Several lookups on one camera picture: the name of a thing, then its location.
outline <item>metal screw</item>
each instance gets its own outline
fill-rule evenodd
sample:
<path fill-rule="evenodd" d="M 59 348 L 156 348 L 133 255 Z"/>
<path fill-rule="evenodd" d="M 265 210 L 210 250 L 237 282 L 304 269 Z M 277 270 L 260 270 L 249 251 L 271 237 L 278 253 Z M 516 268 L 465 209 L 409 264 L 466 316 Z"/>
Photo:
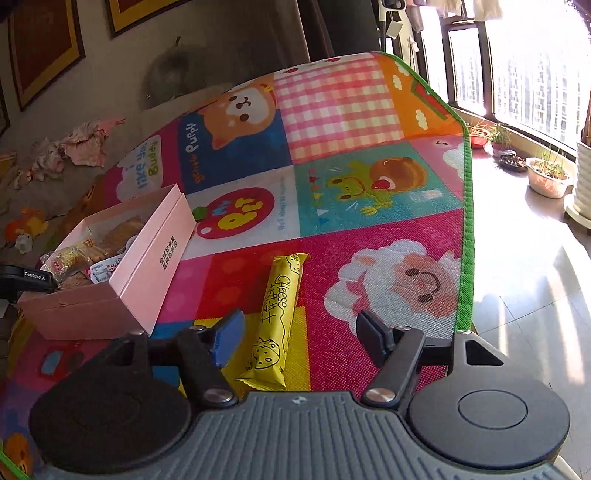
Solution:
<path fill-rule="evenodd" d="M 234 398 L 232 392 L 224 390 L 223 388 L 210 388 L 205 391 L 205 400 L 211 403 L 226 403 Z"/>
<path fill-rule="evenodd" d="M 365 392 L 365 397 L 376 403 L 388 403 L 396 398 L 396 393 L 387 388 L 371 388 Z"/>

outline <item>framed picture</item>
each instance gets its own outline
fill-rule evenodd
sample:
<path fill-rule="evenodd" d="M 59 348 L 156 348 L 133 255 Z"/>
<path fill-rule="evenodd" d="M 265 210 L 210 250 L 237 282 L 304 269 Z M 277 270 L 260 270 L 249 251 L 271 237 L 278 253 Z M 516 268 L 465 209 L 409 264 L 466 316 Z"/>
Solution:
<path fill-rule="evenodd" d="M 111 33 L 117 36 L 187 1 L 189 0 L 106 0 Z"/>
<path fill-rule="evenodd" d="M 0 83 L 0 137 L 10 127 L 10 120 L 8 118 L 8 110 L 6 109 L 6 102 L 4 101 L 4 92 L 2 91 L 2 83 Z"/>
<path fill-rule="evenodd" d="M 8 41 L 23 110 L 84 58 L 76 0 L 23 0 L 8 19 Z"/>

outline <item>pink box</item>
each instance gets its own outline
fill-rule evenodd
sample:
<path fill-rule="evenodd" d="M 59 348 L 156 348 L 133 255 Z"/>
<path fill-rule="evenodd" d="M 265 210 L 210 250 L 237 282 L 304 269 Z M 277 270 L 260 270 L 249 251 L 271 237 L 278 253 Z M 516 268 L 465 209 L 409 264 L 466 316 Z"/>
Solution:
<path fill-rule="evenodd" d="M 178 185 L 137 197 L 83 219 L 58 249 L 102 238 L 116 225 L 140 215 L 148 219 L 112 277 L 105 282 L 55 293 L 25 292 L 18 301 L 28 320 L 49 340 L 118 338 L 154 330 L 168 286 L 195 228 Z M 170 242 L 177 246 L 166 266 Z"/>

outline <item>white flower pot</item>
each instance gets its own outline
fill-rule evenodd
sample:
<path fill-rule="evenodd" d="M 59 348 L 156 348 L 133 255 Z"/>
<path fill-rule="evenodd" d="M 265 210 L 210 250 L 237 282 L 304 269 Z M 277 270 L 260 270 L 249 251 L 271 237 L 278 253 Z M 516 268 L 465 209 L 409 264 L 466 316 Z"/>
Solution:
<path fill-rule="evenodd" d="M 540 173 L 533 168 L 533 165 L 540 161 L 542 160 L 535 157 L 530 157 L 526 161 L 528 166 L 527 177 L 530 181 L 530 187 L 544 197 L 551 199 L 562 198 L 566 192 L 566 187 L 572 184 L 572 179 L 570 177 L 564 180 L 553 179 L 552 177 Z"/>
<path fill-rule="evenodd" d="M 577 142 L 577 175 L 573 189 L 573 208 L 591 219 L 591 148 Z"/>

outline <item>cheese snack wrapper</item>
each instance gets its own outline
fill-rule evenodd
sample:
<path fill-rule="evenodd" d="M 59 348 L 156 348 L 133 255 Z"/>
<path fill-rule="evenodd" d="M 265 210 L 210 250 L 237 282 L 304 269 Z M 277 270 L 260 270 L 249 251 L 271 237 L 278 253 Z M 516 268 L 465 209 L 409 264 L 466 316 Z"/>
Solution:
<path fill-rule="evenodd" d="M 248 370 L 238 380 L 257 390 L 285 390 L 285 358 L 308 254 L 275 257 L 262 304 L 256 343 Z"/>

